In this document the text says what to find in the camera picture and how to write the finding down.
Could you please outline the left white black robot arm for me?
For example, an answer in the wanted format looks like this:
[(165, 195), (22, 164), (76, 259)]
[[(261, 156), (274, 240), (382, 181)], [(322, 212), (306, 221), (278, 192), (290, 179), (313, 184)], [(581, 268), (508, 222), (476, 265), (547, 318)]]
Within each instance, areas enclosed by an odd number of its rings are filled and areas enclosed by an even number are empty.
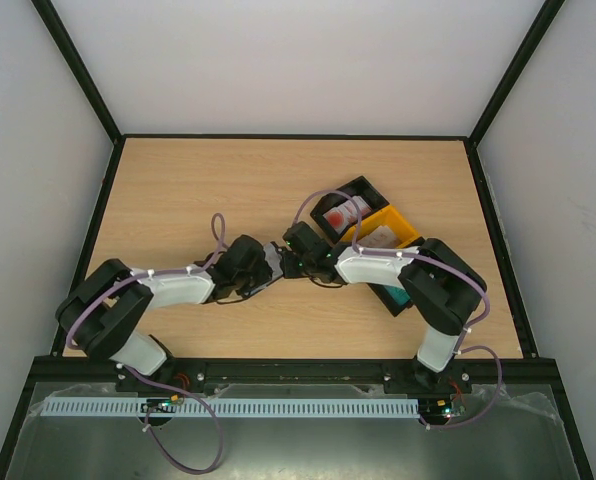
[(59, 305), (66, 345), (91, 360), (110, 360), (152, 376), (172, 354), (137, 331), (149, 310), (174, 305), (244, 301), (282, 276), (278, 246), (241, 235), (224, 252), (179, 269), (130, 269), (118, 259), (101, 264)]

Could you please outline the black card holder wallet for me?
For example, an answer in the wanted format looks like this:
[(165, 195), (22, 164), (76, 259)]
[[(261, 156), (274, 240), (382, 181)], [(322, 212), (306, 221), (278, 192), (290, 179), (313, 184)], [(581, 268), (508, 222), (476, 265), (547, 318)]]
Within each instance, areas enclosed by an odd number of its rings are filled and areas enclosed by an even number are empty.
[(247, 293), (248, 298), (257, 295), (284, 277), (284, 272), (282, 269), (282, 249), (278, 246), (278, 244), (276, 242), (266, 243), (263, 245), (263, 251), (265, 254), (265, 262), (270, 268), (271, 273), (267, 280), (255, 282), (252, 289)]

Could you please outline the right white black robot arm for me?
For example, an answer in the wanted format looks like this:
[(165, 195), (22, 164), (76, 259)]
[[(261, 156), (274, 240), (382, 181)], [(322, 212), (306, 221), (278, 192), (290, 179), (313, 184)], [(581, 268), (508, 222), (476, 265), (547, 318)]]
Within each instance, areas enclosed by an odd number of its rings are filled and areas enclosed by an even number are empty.
[(412, 361), (411, 377), (423, 390), (438, 390), (449, 379), (448, 366), (472, 326), (488, 316), (487, 285), (443, 241), (429, 238), (401, 249), (330, 245), (305, 222), (283, 235), (284, 275), (330, 285), (371, 284), (404, 290), (427, 323)]

